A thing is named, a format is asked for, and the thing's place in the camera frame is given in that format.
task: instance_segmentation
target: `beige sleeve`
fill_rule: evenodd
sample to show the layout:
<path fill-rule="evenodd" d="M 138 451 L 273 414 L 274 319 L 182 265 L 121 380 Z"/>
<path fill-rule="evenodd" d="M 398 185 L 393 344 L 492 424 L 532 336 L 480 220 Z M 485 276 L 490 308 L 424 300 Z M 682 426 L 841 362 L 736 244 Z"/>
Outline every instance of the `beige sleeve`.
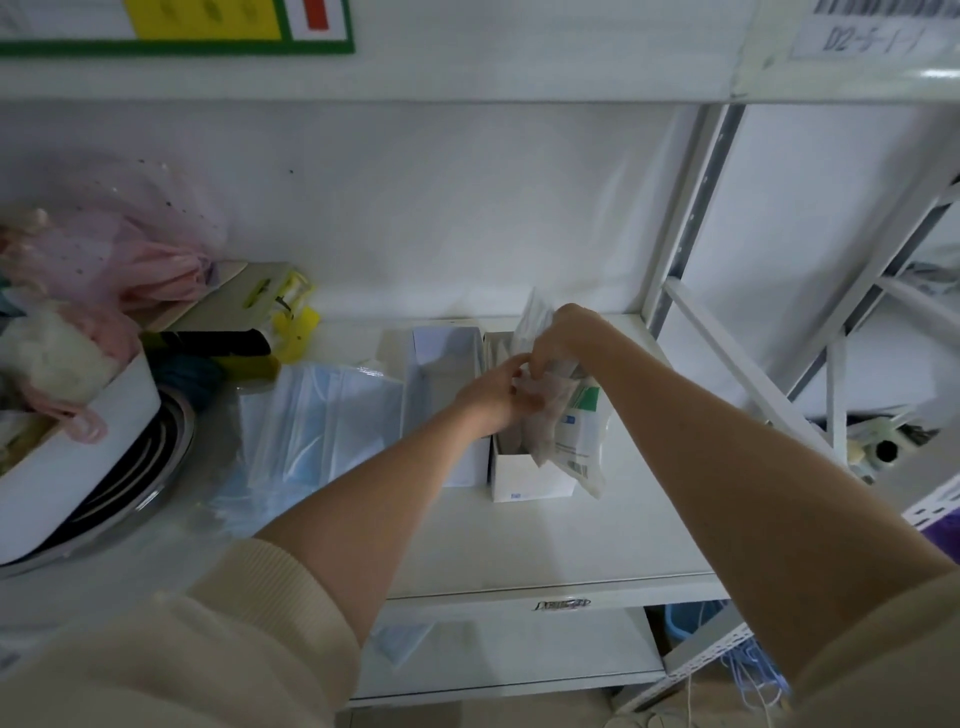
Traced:
<path fill-rule="evenodd" d="M 891 599 L 829 644 L 794 690 L 796 726 L 960 725 L 960 570 Z"/>
<path fill-rule="evenodd" d="M 157 595 L 53 640 L 0 683 L 0 714 L 16 726 L 332 725 L 359 665 L 356 638 L 313 576 L 247 540 L 188 595 Z"/>

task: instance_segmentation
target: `person's right arm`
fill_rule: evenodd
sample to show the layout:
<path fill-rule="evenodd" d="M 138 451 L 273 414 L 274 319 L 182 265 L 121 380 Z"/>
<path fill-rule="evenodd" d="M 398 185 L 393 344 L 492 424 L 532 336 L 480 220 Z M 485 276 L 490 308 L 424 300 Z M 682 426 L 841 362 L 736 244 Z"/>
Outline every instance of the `person's right arm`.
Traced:
<path fill-rule="evenodd" d="M 788 679 L 892 597 L 956 569 L 850 473 L 561 308 L 534 377 L 577 359 L 610 397 L 744 619 Z"/>

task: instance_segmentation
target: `floor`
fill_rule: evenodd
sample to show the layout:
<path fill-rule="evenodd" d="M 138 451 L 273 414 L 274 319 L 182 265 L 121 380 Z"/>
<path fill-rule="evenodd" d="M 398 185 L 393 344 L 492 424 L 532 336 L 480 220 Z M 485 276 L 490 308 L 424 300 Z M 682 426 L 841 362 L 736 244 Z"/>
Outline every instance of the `floor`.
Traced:
<path fill-rule="evenodd" d="M 693 684 L 696 728 L 766 728 L 763 712 L 747 710 L 726 674 L 709 670 Z M 337 728 L 685 728 L 686 689 L 656 706 L 662 721 L 650 714 L 613 718 L 601 690 L 464 700 L 410 708 L 361 708 L 337 716 Z M 784 715 L 772 715 L 774 725 Z"/>

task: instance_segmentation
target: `hand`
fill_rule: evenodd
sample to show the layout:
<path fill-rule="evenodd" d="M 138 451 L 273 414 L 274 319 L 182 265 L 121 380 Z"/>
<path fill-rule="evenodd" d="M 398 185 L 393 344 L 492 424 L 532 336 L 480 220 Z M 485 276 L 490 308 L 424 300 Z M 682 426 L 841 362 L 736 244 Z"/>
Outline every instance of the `hand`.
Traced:
<path fill-rule="evenodd" d="M 529 360 L 528 353 L 512 356 L 457 394 L 451 407 L 468 418 L 474 439 L 493 435 L 543 409 L 542 397 L 518 392 L 514 386 L 514 377 L 520 376 L 520 367 Z"/>
<path fill-rule="evenodd" d="M 581 346 L 598 327 L 608 326 L 599 313 L 568 303 L 557 309 L 553 324 L 534 342 L 530 376 L 539 379 L 551 361 L 579 360 Z"/>

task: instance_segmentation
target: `purple object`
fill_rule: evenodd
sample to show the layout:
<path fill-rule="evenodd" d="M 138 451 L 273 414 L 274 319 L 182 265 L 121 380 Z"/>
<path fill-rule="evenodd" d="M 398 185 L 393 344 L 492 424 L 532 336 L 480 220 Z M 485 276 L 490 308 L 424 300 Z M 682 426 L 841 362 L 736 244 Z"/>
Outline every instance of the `purple object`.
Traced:
<path fill-rule="evenodd" d="M 960 511 L 953 511 L 924 529 L 924 535 L 954 563 L 960 564 Z"/>

